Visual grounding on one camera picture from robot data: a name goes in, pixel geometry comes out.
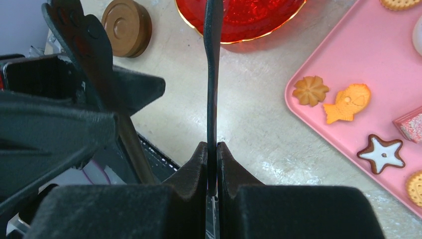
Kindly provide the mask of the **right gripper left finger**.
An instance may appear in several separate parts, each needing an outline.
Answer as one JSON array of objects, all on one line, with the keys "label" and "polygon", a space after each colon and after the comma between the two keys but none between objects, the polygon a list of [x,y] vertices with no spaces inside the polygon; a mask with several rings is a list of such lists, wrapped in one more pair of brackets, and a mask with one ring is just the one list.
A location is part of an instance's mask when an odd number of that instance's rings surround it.
[{"label": "right gripper left finger", "polygon": [[161,184],[74,185],[42,201],[27,239],[203,239],[207,144]]}]

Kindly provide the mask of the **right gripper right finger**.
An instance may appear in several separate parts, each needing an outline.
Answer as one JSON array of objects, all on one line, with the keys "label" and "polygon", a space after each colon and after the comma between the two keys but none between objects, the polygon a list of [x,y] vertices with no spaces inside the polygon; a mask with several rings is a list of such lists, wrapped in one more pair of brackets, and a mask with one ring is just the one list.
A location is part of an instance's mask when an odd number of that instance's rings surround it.
[{"label": "right gripper right finger", "polygon": [[220,142],[222,239],[382,239],[371,204],[353,187],[266,185]]}]

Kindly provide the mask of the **red three-tier cake stand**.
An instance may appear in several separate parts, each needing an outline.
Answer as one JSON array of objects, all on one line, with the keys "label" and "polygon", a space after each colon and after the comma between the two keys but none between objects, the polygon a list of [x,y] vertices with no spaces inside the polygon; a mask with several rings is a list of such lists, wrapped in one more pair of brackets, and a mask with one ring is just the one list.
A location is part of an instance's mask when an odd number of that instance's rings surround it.
[{"label": "red three-tier cake stand", "polygon": [[[294,18],[306,3],[306,0],[224,0],[221,44],[269,35]],[[176,0],[175,5],[182,20],[203,36],[206,1]]]}]

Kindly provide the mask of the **metal tongs black tips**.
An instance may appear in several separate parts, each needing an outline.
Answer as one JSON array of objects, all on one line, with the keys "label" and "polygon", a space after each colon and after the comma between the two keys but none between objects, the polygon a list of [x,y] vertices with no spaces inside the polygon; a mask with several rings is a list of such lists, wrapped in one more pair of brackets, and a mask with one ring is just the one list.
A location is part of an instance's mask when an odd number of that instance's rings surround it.
[{"label": "metal tongs black tips", "polygon": [[208,60],[207,141],[199,143],[191,159],[160,185],[144,156],[139,137],[123,106],[112,72],[111,44],[100,21],[85,15],[78,0],[49,0],[42,5],[45,21],[76,69],[96,92],[101,109],[118,115],[119,143],[128,156],[140,186],[124,186],[125,204],[146,202],[140,207],[143,221],[130,220],[145,238],[203,239],[206,203],[217,184],[217,88],[223,1],[206,3],[204,46]]}]

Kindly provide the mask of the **pink serving tray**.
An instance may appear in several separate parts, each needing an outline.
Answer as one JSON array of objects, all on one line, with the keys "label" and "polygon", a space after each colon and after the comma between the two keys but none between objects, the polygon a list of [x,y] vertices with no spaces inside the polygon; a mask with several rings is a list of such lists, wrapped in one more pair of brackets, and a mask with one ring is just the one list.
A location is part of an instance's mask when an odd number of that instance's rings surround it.
[{"label": "pink serving tray", "polygon": [[421,17],[420,4],[393,11],[358,0],[285,89],[291,112],[418,216],[405,184],[422,168],[422,145],[393,122],[422,105],[412,41]]}]

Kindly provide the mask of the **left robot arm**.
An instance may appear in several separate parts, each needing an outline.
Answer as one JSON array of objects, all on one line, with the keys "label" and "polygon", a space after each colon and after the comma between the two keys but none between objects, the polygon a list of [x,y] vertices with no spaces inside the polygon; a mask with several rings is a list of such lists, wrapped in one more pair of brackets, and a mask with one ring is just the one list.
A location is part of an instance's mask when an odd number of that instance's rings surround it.
[{"label": "left robot arm", "polygon": [[99,153],[126,183],[138,183],[117,139],[116,119],[62,55],[0,58],[0,236],[38,189]]}]

